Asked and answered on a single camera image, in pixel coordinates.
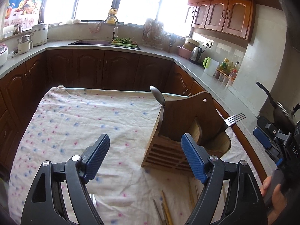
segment wooden cutlery caddy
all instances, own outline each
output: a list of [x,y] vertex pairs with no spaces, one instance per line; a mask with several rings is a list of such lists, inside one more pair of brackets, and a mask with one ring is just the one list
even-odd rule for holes
[[181,136],[190,133],[210,155],[221,157],[231,146],[229,136],[221,131],[223,125],[224,120],[208,92],[166,101],[161,107],[141,166],[193,176],[181,148]]

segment faucet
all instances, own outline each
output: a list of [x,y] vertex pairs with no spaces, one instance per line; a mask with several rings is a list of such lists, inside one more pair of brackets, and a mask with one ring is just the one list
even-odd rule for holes
[[117,35],[118,35],[118,18],[117,18],[117,16],[116,16],[116,15],[113,15],[113,14],[109,15],[109,16],[106,18],[106,20],[104,21],[104,23],[106,23],[107,20],[108,20],[109,18],[111,18],[111,17],[114,17],[114,18],[116,18],[116,20],[117,20],[117,22],[116,22],[116,24],[115,24],[115,28],[113,29],[113,34],[112,34],[112,40],[114,40],[115,37],[117,37]]

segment spoon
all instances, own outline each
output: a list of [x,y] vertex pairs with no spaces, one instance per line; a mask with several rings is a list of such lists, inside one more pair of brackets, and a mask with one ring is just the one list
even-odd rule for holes
[[154,86],[150,86],[150,90],[153,94],[153,96],[155,97],[155,99],[161,104],[161,105],[165,105],[165,98],[163,96],[163,94],[159,91],[159,89],[157,89]]

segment green plastic basket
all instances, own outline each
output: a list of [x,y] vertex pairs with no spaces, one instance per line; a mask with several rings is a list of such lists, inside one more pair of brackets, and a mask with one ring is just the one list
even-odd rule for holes
[[112,43],[112,46],[123,46],[123,47],[137,48],[137,45],[122,44],[122,43]]

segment frying pan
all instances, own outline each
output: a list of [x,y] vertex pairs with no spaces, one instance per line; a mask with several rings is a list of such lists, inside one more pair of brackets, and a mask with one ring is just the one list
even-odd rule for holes
[[264,87],[259,82],[256,82],[256,84],[267,94],[271,105],[274,107],[273,117],[276,127],[278,129],[281,129],[286,134],[294,133],[296,124],[294,123],[292,117],[294,116],[295,112],[300,109],[300,104],[297,104],[295,107],[293,107],[293,111],[290,115],[288,114],[288,111],[278,101],[275,101],[272,98],[271,93],[267,90],[266,87]]

